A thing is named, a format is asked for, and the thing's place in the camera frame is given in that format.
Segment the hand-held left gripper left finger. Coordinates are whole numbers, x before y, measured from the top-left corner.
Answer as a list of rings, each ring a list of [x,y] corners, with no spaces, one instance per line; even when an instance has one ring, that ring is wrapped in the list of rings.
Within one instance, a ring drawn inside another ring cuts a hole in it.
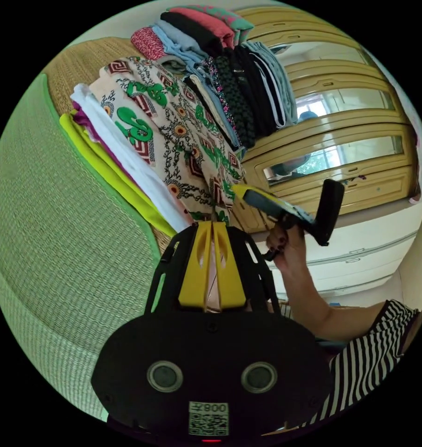
[[[206,309],[211,243],[212,222],[198,223],[179,294],[179,304],[182,308]]]

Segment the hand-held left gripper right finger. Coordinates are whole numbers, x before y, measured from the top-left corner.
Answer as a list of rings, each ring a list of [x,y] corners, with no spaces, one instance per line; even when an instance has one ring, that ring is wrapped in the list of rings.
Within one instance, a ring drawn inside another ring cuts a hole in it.
[[[212,223],[209,266],[208,310],[236,310],[245,306],[246,297],[232,251],[227,227]]]

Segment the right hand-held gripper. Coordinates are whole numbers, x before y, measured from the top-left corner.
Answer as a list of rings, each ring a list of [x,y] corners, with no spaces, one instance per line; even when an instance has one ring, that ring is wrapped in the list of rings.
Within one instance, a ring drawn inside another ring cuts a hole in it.
[[[232,191],[248,206],[276,221],[267,237],[268,252],[263,255],[266,261],[286,261],[295,257],[305,260],[304,233],[318,232],[310,215],[257,187],[240,183],[232,185]]]

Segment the person's right hand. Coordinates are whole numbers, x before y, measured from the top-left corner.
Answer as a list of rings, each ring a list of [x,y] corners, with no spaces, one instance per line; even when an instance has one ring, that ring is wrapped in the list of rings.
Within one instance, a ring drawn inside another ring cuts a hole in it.
[[[280,224],[275,224],[266,239],[266,245],[270,252],[277,252],[274,264],[286,280],[310,276],[305,236],[299,226],[294,225],[285,230]]]

